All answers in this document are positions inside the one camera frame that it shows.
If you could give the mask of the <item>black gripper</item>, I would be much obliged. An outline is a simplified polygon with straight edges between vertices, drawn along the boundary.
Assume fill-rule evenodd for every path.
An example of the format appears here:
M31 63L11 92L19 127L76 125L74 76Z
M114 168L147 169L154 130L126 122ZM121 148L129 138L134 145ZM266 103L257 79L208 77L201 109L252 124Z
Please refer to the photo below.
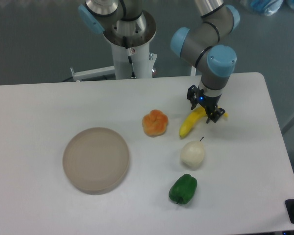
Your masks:
M222 90L211 90L192 85L187 90L187 99L191 103L191 110L195 109L199 104L207 113L206 123L212 121L216 123L226 112L223 108L218 107L219 99L222 95Z

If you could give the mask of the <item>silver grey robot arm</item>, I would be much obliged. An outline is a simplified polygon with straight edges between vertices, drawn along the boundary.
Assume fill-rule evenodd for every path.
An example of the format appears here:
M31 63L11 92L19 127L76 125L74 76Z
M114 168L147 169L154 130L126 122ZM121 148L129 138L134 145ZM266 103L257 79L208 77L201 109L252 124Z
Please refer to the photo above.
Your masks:
M221 0L198 0L202 24L191 30L178 29L170 42L171 50L202 74L200 83L191 86L187 99L193 108L204 108L209 121L216 122L224 114L218 107L222 90L233 73L235 51L220 44L239 24L239 12ZM156 33L152 15L143 9L140 0L87 0L78 12L95 34L102 34L110 43L115 77L135 79L152 77L155 56L149 44Z

